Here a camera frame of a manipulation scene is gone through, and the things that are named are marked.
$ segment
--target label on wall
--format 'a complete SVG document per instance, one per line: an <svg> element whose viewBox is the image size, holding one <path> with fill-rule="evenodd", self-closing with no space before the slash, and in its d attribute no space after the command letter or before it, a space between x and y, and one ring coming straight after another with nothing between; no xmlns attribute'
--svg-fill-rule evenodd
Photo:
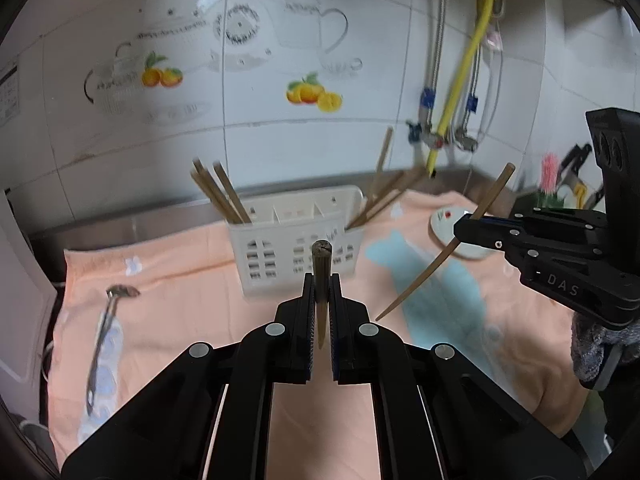
<svg viewBox="0 0 640 480"><path fill-rule="evenodd" d="M0 126L20 113L18 102L18 58L0 69Z"/></svg>

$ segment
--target pink brush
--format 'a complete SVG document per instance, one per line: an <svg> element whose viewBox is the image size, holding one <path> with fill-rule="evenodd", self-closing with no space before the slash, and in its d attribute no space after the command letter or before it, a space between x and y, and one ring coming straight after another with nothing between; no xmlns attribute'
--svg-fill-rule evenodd
<svg viewBox="0 0 640 480"><path fill-rule="evenodd" d="M554 153L547 153L542 158L542 178L540 179L540 191L545 195L553 195L556 192L556 178L560 159Z"/></svg>

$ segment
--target white plate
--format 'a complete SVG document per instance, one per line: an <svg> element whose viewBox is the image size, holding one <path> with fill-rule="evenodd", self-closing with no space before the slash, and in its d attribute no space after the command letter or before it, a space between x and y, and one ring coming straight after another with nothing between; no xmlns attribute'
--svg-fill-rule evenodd
<svg viewBox="0 0 640 480"><path fill-rule="evenodd" d="M446 246L453 240L453 226L467 213L471 211L459 206L446 206L434 211L430 220L431 229L441 244ZM454 251L458 256L469 260L482 260L491 252L493 252L491 249L472 244L460 244Z"/></svg>

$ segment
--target white plastic basket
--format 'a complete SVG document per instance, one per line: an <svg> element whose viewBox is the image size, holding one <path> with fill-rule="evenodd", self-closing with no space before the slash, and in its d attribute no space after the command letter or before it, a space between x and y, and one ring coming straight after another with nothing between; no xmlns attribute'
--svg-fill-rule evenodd
<svg viewBox="0 0 640 480"><path fill-rule="evenodd" d="M353 274L363 228L344 231L360 211L362 192L340 186L242 200L252 224L229 224L231 244L245 295L302 286L312 271L311 245L329 240L332 273Z"/></svg>

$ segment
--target fruit decal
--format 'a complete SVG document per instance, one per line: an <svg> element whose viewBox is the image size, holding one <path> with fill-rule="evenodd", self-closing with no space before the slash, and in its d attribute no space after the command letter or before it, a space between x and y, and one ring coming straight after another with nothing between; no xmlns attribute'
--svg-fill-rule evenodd
<svg viewBox="0 0 640 480"><path fill-rule="evenodd" d="M145 71L142 74L142 84L148 88L158 86L160 83L165 88L173 88L182 82L182 72L178 68L170 67L164 70L156 68L161 61L167 61L167 56L158 56L152 52L146 56Z"/></svg>
<svg viewBox="0 0 640 480"><path fill-rule="evenodd" d="M318 82L318 72L311 72L302 81L292 81L287 87L287 100L294 105L316 105L322 112L337 112L342 96L327 92Z"/></svg>

